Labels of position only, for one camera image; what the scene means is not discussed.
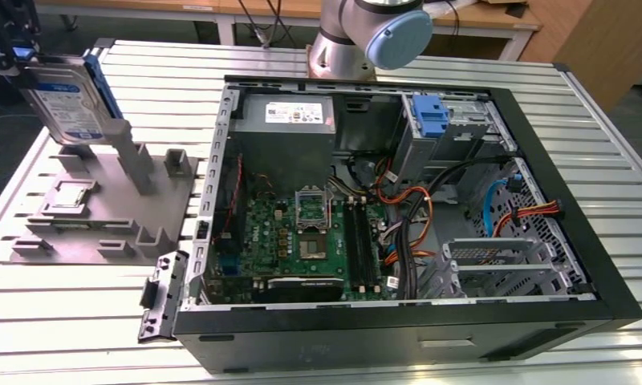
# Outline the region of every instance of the slotted metal surface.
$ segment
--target slotted metal surface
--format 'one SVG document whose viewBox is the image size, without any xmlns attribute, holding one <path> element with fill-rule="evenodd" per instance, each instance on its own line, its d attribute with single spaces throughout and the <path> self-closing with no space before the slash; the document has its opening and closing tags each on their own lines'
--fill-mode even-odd
<svg viewBox="0 0 642 385">
<path fill-rule="evenodd" d="M 305 52 L 116 42 L 103 70 L 138 142 L 152 154 L 184 148 L 206 158 L 223 75 L 305 76 Z M 379 73 L 397 82 L 506 87 L 553 157 L 642 304 L 642 167 L 570 78 L 552 66 L 421 58 Z M 525 362 L 211 376 L 178 343 L 136 344 L 144 277 L 130 266 L 9 265 L 13 237 L 60 164 L 43 133 L 0 198 L 0 383 L 642 383 L 642 321 L 589 335 Z M 111 152 L 95 148 L 96 152 Z M 194 189 L 202 191 L 206 162 Z M 191 199 L 187 214 L 198 212 Z M 184 234 L 194 220 L 186 219 Z"/>
</svg>

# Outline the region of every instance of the sticker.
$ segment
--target sticker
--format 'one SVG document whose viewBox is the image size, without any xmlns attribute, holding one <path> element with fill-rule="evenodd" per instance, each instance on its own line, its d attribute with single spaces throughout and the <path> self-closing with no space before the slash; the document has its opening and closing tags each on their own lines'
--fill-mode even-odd
<svg viewBox="0 0 642 385">
<path fill-rule="evenodd" d="M 389 179 L 390 182 L 395 183 L 397 182 L 397 175 L 393 171 L 387 170 L 386 171 L 386 178 Z"/>
<path fill-rule="evenodd" d="M 35 94 L 45 105 L 60 132 L 84 140 L 103 137 L 100 122 L 85 107 L 87 102 L 79 86 L 41 83 Z"/>
<path fill-rule="evenodd" d="M 323 124 L 321 103 L 270 103 L 266 115 L 267 123 Z"/>
<path fill-rule="evenodd" d="M 393 276 L 387 277 L 386 286 L 391 289 L 397 289 L 399 286 L 399 278 Z"/>
<path fill-rule="evenodd" d="M 183 6 L 184 10 L 214 10 L 211 6 Z"/>
</svg>

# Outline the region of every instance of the power supply label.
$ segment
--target power supply label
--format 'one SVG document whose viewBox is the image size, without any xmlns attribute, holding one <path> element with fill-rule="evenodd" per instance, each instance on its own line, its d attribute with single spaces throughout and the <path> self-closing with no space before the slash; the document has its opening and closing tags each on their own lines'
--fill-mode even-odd
<svg viewBox="0 0 642 385">
<path fill-rule="evenodd" d="M 267 123 L 323 124 L 323 107 L 321 103 L 267 104 Z"/>
<path fill-rule="evenodd" d="M 40 83 L 35 93 L 45 105 L 56 128 L 63 134 L 89 140 L 103 137 L 100 122 L 85 106 L 89 101 L 79 86 L 72 84 Z"/>
</svg>

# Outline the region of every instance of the blue drive bay latch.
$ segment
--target blue drive bay latch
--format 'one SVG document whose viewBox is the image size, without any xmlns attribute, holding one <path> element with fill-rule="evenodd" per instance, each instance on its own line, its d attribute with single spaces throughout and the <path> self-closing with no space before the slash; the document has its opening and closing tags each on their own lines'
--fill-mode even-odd
<svg viewBox="0 0 642 385">
<path fill-rule="evenodd" d="M 414 95 L 414 116 L 421 124 L 421 135 L 439 138 L 450 124 L 447 108 L 437 95 Z"/>
</svg>

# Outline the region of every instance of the case latch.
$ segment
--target case latch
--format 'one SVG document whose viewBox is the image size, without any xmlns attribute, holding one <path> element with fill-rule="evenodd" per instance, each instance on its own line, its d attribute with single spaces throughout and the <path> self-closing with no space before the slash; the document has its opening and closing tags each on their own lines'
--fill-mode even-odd
<svg viewBox="0 0 642 385">
<path fill-rule="evenodd" d="M 159 257 L 154 276 L 146 281 L 140 306 L 146 308 L 138 342 L 175 341 L 174 323 L 180 305 L 180 288 L 188 254 L 175 251 Z"/>
</svg>

